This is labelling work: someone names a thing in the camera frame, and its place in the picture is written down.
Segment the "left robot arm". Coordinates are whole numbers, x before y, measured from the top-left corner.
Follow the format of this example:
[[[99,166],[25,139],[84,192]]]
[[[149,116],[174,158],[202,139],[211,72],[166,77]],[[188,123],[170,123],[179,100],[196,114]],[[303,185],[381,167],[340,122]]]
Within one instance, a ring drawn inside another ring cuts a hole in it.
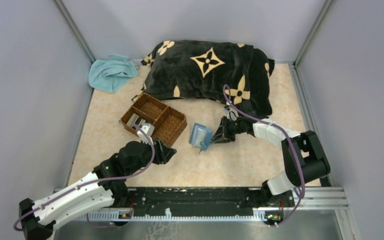
[[[85,214],[124,207],[130,200],[126,180],[151,164],[168,163],[176,153],[160,139],[152,145],[130,141],[75,183],[42,199],[22,200],[14,229],[23,232],[27,240],[47,240],[54,231]]]

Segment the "woven brown divided basket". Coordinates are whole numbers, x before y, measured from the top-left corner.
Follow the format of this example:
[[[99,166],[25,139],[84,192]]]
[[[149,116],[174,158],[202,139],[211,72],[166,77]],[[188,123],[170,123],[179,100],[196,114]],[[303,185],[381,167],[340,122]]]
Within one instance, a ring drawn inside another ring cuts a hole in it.
[[[147,123],[152,124],[155,127],[151,136],[152,139],[160,139],[167,147],[174,145],[187,126],[185,114],[147,93],[137,96],[135,102],[119,119],[119,123],[127,131],[136,135],[134,129],[126,128],[126,123],[133,113],[138,114]]]

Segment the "silver credit card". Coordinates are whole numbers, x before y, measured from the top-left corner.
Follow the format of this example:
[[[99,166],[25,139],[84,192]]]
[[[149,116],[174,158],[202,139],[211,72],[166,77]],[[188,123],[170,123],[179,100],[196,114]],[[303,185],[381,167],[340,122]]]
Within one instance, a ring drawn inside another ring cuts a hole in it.
[[[192,140],[191,144],[195,148],[200,148],[201,147],[201,142],[204,141],[205,137],[207,135],[207,130],[201,127],[196,127],[193,129],[192,133]]]

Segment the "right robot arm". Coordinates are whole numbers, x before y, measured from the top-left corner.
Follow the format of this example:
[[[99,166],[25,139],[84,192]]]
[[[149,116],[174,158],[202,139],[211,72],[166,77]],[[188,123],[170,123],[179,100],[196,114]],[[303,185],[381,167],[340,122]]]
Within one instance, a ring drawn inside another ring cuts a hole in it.
[[[228,104],[226,116],[210,139],[212,144],[234,142],[239,134],[249,134],[278,147],[282,152],[284,170],[262,183],[257,200],[275,206],[288,191],[302,199],[306,183],[323,178],[331,171],[318,135],[308,130],[299,132],[280,126],[268,116],[258,116],[250,100],[238,105]]]

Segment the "teal leather card holder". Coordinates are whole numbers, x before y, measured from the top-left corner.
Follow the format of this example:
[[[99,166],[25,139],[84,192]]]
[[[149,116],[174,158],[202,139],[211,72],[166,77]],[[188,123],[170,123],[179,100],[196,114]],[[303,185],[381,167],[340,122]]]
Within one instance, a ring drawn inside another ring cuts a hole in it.
[[[213,132],[209,127],[194,123],[188,142],[192,147],[199,149],[199,155],[213,145],[212,137]]]

